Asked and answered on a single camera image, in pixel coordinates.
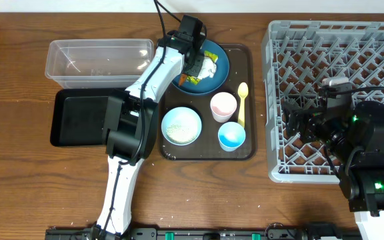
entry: brown tray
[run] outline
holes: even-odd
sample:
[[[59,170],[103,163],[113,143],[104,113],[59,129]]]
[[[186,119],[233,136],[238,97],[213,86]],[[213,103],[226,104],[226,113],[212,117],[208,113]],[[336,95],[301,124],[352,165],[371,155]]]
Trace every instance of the brown tray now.
[[[167,88],[160,102],[161,113],[159,126],[163,116],[176,107],[189,107],[195,110],[202,120],[202,131],[198,139],[186,146],[177,146],[168,142],[159,128],[159,150],[170,160],[248,160],[256,150],[256,124],[254,110],[254,84],[251,54],[248,48],[240,44],[220,44],[229,58],[229,75],[226,82],[214,92],[204,96],[188,95],[176,88],[173,84]],[[238,120],[239,96],[238,86],[240,83],[248,84],[249,95],[245,99],[245,142],[235,151],[226,152],[222,150],[217,138],[217,132],[222,123],[214,120],[210,110],[210,100],[220,92],[228,92],[235,96],[238,108],[229,121]]]

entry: yellow spoon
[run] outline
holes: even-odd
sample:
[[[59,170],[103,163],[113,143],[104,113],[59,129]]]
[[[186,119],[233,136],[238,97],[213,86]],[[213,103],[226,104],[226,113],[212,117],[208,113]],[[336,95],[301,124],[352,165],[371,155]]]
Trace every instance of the yellow spoon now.
[[[246,83],[241,83],[238,87],[238,95],[241,98],[241,104],[239,105],[238,123],[245,127],[245,107],[244,100],[248,96],[248,86]]]

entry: blue plate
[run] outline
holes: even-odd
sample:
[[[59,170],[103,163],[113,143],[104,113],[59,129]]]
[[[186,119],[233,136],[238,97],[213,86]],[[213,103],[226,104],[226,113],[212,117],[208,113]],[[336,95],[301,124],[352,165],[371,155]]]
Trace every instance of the blue plate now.
[[[213,77],[206,77],[202,79],[198,85],[194,85],[186,81],[182,84],[182,86],[179,86],[180,75],[178,75],[171,83],[174,84],[174,86],[176,86],[176,88],[180,91],[195,96],[205,95],[218,89],[226,81],[229,74],[229,60],[227,59],[225,51],[218,44],[210,40],[204,41],[200,52],[204,54],[205,50],[219,56],[219,59],[216,62],[216,73]]]

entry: wooden surface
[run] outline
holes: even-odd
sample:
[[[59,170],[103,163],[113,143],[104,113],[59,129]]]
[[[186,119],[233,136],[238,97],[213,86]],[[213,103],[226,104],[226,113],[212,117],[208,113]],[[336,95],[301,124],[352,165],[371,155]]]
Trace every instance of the wooden surface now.
[[[336,185],[274,183],[265,150],[260,43],[276,19],[384,21],[384,15],[197,15],[218,43],[242,43],[253,55],[258,150],[246,162],[173,162],[154,151],[140,170],[134,222],[161,228],[265,228],[332,221],[355,228]],[[165,15],[167,29],[177,22]],[[104,147],[57,148],[49,134],[60,86],[44,76],[56,39],[150,38],[156,14],[0,13],[0,239],[43,239],[46,229],[97,220],[107,181]]]

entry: white background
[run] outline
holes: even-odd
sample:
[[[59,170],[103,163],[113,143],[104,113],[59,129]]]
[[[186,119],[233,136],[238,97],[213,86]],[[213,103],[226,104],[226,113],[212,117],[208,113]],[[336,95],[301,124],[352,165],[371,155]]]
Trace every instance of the white background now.
[[[384,0],[160,0],[180,13],[384,13]],[[0,0],[0,12],[156,12],[152,0]]]

